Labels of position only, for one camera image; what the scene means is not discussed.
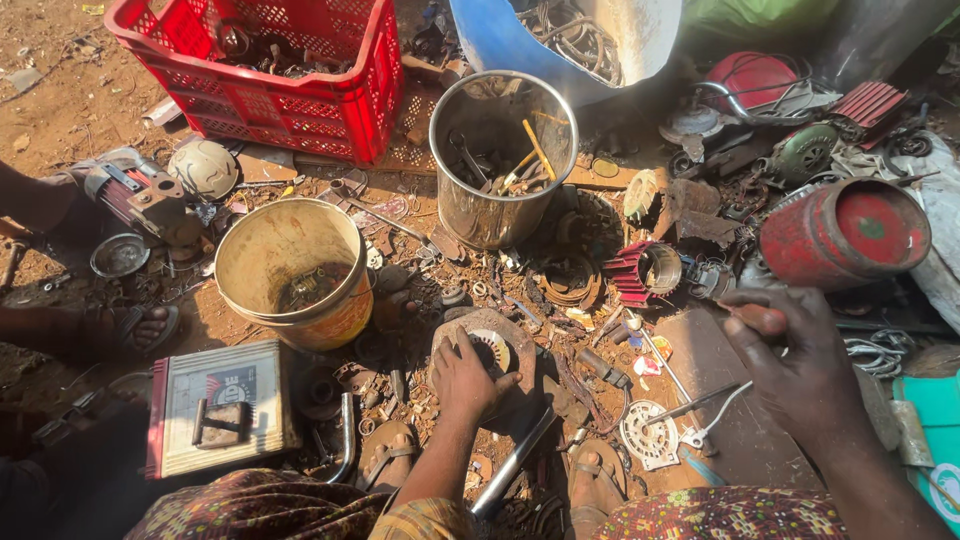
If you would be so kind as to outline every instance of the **red gas cylinder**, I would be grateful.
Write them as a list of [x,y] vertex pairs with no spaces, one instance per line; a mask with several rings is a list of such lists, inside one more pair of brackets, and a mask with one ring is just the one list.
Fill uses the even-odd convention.
[[906,272],[929,251],[920,205],[873,178],[821,187],[770,214],[760,229],[760,252],[775,276],[825,292]]

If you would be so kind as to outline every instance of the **teal plastic sheet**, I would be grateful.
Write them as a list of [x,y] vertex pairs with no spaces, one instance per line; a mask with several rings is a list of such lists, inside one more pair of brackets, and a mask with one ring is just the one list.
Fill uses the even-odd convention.
[[685,34],[713,34],[730,41],[756,43],[823,26],[839,0],[687,0],[681,27]]
[[[929,470],[930,477],[960,501],[960,374],[946,379],[897,379],[894,398],[916,406],[926,442],[937,464]],[[922,475],[913,471],[909,477],[953,534],[960,537],[960,512]]]

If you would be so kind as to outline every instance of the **red plastic crate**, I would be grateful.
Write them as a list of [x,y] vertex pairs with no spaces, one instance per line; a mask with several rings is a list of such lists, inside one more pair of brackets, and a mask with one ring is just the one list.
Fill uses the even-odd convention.
[[[343,75],[287,79],[217,63],[221,18],[355,65]],[[393,0],[117,0],[107,28],[154,74],[190,127],[373,166],[402,101]]]

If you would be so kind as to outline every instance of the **helmet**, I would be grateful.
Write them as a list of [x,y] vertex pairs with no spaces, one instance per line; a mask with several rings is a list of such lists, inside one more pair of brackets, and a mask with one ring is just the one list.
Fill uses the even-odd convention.
[[183,189],[204,203],[212,203],[227,195],[239,174],[230,152],[209,140],[184,144],[170,158],[167,172],[180,179]]

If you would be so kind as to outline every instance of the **hand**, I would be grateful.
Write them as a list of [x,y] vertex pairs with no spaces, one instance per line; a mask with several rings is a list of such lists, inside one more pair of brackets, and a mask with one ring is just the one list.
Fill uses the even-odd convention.
[[508,373],[496,383],[487,374],[464,327],[457,327],[460,355],[453,352],[445,337],[434,352],[434,370],[430,375],[440,399],[440,409],[461,420],[477,423],[489,413],[500,396],[523,379],[520,373]]
[[738,289],[721,301],[771,307],[786,315],[789,351],[783,357],[736,317],[724,323],[724,330],[753,375],[764,407],[805,450],[814,454],[851,437],[872,436],[852,362],[822,292]]

